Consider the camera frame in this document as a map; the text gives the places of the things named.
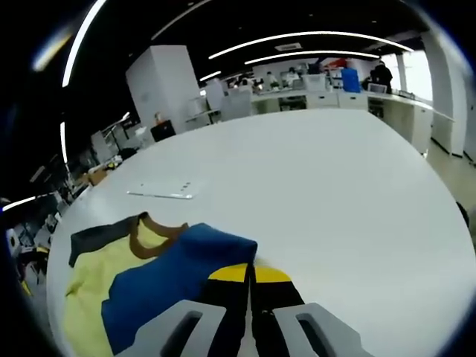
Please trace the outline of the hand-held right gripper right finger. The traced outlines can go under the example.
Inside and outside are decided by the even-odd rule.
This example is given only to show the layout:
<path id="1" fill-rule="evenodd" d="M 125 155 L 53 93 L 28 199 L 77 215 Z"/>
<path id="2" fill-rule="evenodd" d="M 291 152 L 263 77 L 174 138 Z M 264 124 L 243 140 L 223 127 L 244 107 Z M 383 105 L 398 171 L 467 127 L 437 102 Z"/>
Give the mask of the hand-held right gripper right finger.
<path id="1" fill-rule="evenodd" d="M 252 334 L 259 356 L 369 356 L 361 336 L 270 266 L 251 273 Z"/>

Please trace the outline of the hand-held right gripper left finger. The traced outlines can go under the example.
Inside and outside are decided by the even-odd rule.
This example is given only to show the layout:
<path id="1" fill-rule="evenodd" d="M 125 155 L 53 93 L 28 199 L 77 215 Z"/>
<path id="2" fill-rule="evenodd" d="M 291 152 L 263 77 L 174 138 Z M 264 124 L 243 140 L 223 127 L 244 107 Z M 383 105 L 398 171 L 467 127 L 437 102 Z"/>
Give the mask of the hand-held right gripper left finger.
<path id="1" fill-rule="evenodd" d="M 237 356 L 246 329 L 248 265 L 212 273 L 193 300 L 144 324 L 127 356 Z"/>

